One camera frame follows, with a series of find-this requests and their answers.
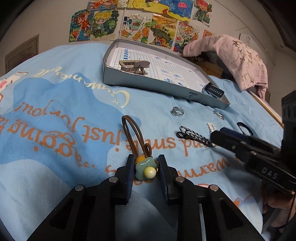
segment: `silver ring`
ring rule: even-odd
[[[180,107],[174,106],[172,109],[172,114],[175,116],[182,116],[184,115],[184,111]]]
[[[224,115],[222,115],[221,113],[219,113],[218,111],[214,110],[214,114],[216,114],[217,116],[219,116],[222,120],[225,120]]]

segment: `grid board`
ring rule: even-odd
[[[116,48],[112,56],[110,66],[121,69],[120,60],[146,60],[150,67],[146,68],[146,76],[171,84],[187,87],[195,91],[202,91],[204,83],[192,70],[177,65],[170,60],[162,59],[153,54],[147,54],[131,49]]]

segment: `flower hair tie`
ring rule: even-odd
[[[143,135],[139,126],[129,115],[124,115],[121,120],[124,133],[126,135],[126,138],[128,139],[128,143],[131,146],[131,151],[136,158],[136,178],[138,180],[153,179],[158,171],[158,162],[152,158],[151,145],[144,142]],[[133,138],[131,137],[127,122],[130,124],[133,131],[135,132],[144,155],[139,156],[138,149],[133,142]]]

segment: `pink cloth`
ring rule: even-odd
[[[187,44],[183,57],[194,57],[207,51],[217,53],[241,91],[256,85],[259,97],[265,100],[268,87],[267,69],[255,50],[231,36],[214,35]]]

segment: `bed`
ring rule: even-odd
[[[256,137],[280,147],[281,125],[248,92],[213,76],[231,103],[224,111],[106,86],[107,48],[101,43],[55,47],[1,77],[8,84],[0,94],[0,219],[12,237],[27,240],[74,186],[97,185],[125,164],[131,149],[123,115],[138,123],[153,157],[164,154],[169,166],[196,185],[217,184],[261,233],[260,180],[246,173],[233,153],[178,139],[176,132],[186,126],[209,138],[209,122],[217,130],[238,132],[237,122],[243,122]],[[173,116],[174,106],[184,116]],[[134,181],[129,204],[116,207],[117,240],[176,240],[176,212],[165,205],[157,178]]]

